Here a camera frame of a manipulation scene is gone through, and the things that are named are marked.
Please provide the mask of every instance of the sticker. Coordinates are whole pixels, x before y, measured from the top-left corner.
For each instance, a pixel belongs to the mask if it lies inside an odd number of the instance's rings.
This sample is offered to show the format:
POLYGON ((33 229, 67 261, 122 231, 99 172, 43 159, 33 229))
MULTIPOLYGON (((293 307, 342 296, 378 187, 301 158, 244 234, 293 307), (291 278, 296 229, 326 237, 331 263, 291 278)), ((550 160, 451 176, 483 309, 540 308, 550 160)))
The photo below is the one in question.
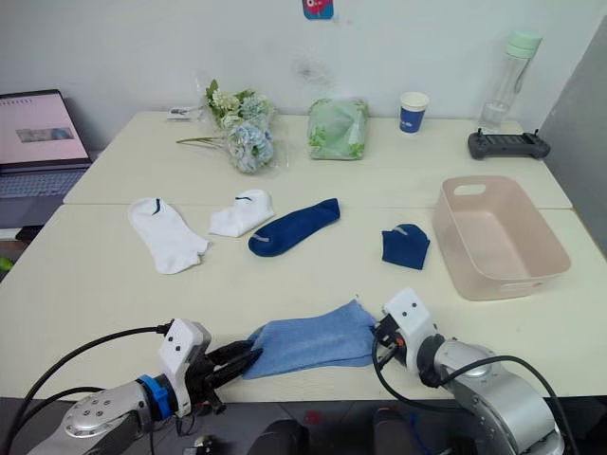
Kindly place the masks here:
POLYGON ((333 0, 302 0, 303 14, 310 20, 332 19, 333 0))

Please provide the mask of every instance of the laptop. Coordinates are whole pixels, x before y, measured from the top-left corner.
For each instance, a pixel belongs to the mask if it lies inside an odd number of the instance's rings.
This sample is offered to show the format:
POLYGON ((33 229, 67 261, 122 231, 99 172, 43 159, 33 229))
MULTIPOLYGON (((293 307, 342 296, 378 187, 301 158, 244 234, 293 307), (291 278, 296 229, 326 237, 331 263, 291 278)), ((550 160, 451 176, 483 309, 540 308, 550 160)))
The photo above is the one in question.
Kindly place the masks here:
POLYGON ((90 165, 59 90, 0 95, 0 228, 46 223, 90 165))

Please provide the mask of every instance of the cloth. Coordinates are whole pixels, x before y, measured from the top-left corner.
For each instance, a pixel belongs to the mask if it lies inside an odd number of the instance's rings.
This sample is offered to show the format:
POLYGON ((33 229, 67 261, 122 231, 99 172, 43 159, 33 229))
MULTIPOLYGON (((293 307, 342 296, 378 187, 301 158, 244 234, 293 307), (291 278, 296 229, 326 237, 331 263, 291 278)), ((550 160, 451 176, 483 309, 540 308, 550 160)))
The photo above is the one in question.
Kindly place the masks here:
POLYGON ((317 230, 340 219, 337 199, 289 213, 263 226, 248 239, 248 248, 257 256, 278 256, 317 230))
POLYGON ((209 242, 194 234, 162 199, 139 199, 129 208, 131 226, 148 246, 158 273, 174 274, 200 264, 209 242))
POLYGON ((273 320, 255 339, 252 349, 263 348, 264 352, 243 377, 369 365, 375 323, 356 300, 316 318, 273 320))
POLYGON ((308 143, 315 159, 361 159, 369 107, 364 100, 317 100, 310 108, 308 143))
POLYGON ((211 215, 209 234, 240 237, 274 216, 272 201, 262 190, 247 190, 238 194, 234 205, 211 215))
POLYGON ((424 268, 430 240, 416 225, 399 225, 381 232, 383 256, 387 263, 404 265, 421 270, 424 268))

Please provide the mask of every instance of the tabletop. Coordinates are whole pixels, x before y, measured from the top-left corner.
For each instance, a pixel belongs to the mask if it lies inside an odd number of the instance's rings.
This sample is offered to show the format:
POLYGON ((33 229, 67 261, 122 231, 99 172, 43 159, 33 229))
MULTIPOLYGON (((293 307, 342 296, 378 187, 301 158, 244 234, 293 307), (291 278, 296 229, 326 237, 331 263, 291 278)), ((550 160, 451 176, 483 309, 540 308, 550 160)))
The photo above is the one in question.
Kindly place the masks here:
MULTIPOLYGON (((433 235, 432 209, 360 208, 353 198, 340 206, 338 222, 275 258, 253 255, 248 235, 207 235, 211 213, 219 207, 175 206, 212 245, 201 265, 171 276, 156 273, 126 206, 61 207, 0 285, 0 396, 23 396, 62 355, 118 330, 192 319, 212 333, 213 348, 247 337, 272 319, 324 314, 356 295, 380 318, 382 305, 405 287, 425 302, 444 336, 524 358, 559 395, 607 392, 607 367, 598 361, 605 348, 607 264, 572 210, 542 210, 571 257, 565 275, 534 296, 470 301, 453 287, 433 235), (422 271, 381 260, 381 231, 402 223, 417 224, 432 241, 422 271)), ((297 208, 281 207, 277 216, 297 208)), ((115 387, 142 373, 155 374, 160 343, 159 336, 141 335, 95 348, 61 369, 40 395, 77 386, 115 387)), ((448 396, 392 363, 386 376, 407 396, 448 396)), ((389 396, 372 367, 238 379, 219 394, 227 402, 389 396)))
MULTIPOLYGON (((309 158, 307 117, 279 116, 277 168, 242 175, 225 152, 175 142, 208 135, 198 124, 166 120, 162 112, 142 112, 118 134, 66 196, 67 204, 131 204, 162 197, 172 204, 228 205, 241 191, 263 188, 278 208, 310 200, 348 198, 353 207, 431 208, 447 178, 503 175, 516 180, 540 209, 569 209, 571 202, 542 161, 527 157, 469 156, 473 120, 424 120, 417 135, 405 135, 395 118, 371 118, 361 161, 309 158)), ((517 122, 504 132, 519 134, 517 122)))

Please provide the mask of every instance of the laptop screen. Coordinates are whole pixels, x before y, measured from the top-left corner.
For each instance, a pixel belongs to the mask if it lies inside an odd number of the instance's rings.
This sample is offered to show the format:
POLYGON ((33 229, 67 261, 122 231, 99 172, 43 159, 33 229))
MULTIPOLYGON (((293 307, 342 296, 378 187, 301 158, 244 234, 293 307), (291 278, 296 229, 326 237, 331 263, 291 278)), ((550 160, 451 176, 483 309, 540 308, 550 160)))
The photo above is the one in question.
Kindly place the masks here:
POLYGON ((0 167, 89 161, 58 90, 0 96, 0 167))

